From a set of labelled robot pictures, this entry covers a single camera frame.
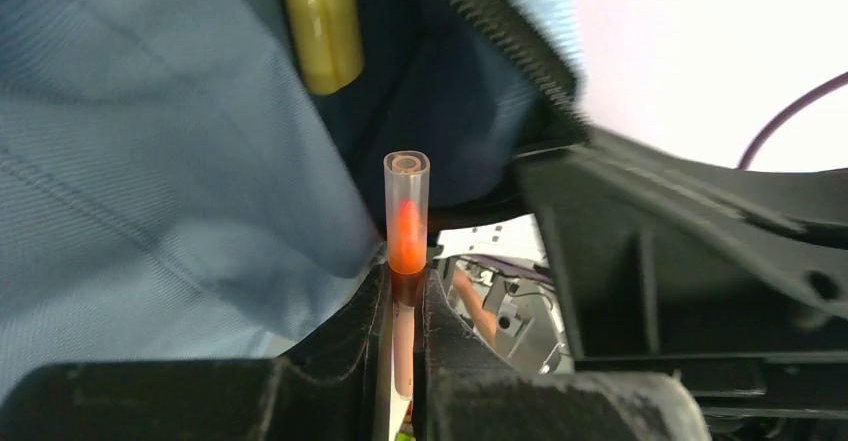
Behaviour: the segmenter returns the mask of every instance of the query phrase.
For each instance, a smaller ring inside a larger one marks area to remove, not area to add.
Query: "purple wire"
[[[815,103],[819,99],[827,96],[846,84],[848,84],[848,73],[842,73],[830,81],[817,86],[784,108],[783,111],[777,113],[777,116],[769,121],[768,124],[766,124],[765,127],[757,133],[757,136],[745,149],[745,153],[742,155],[742,159],[739,160],[739,165],[736,166],[736,169],[747,170],[750,168],[751,162],[754,161],[757,153],[760,152],[760,148],[766,144],[766,141],[768,141],[781,126],[786,124],[786,121],[789,121],[792,116],[795,116],[807,106]]]

